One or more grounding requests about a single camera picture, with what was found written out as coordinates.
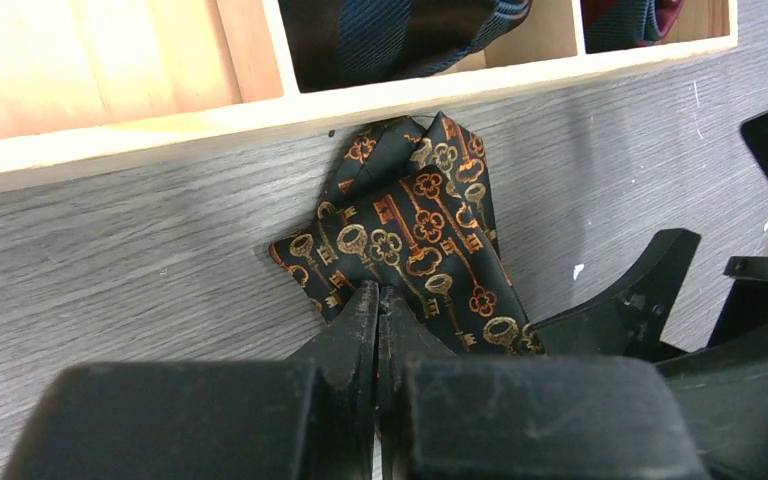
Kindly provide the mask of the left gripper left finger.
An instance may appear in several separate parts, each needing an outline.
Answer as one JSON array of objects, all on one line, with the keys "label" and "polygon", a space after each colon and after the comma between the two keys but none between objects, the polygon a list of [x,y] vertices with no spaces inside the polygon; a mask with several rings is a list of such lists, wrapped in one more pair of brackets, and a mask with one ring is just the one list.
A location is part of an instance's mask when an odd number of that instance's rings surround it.
[{"label": "left gripper left finger", "polygon": [[100,362],[62,371],[8,479],[367,479],[379,287],[284,360]]}]

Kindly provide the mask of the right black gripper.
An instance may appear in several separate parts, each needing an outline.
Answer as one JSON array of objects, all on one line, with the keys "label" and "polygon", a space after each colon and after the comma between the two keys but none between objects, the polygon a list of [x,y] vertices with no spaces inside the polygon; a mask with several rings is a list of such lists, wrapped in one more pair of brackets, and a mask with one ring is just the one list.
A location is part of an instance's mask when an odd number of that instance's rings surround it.
[{"label": "right black gripper", "polygon": [[[700,241],[687,229],[657,232],[607,289],[536,325],[546,353],[659,361]],[[768,256],[733,256],[724,273],[734,283],[706,347],[657,367],[711,475],[768,479]]]}]

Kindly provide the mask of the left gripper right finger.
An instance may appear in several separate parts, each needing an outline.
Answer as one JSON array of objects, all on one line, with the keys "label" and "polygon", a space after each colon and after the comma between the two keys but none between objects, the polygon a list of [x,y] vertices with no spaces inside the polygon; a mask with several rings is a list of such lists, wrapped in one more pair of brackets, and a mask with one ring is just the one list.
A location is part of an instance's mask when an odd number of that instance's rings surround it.
[{"label": "left gripper right finger", "polygon": [[387,479],[705,479],[649,363],[453,354],[385,286],[379,430]]}]

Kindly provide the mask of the black key pattern tie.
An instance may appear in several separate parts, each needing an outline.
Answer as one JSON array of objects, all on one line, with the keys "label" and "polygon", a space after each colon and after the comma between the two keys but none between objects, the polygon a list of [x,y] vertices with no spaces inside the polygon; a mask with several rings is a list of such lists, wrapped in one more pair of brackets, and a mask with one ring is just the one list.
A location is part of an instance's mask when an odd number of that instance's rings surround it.
[{"label": "black key pattern tie", "polygon": [[363,130],[311,223],[269,254],[326,321],[368,280],[456,353],[545,351],[501,261],[484,142],[445,114]]}]

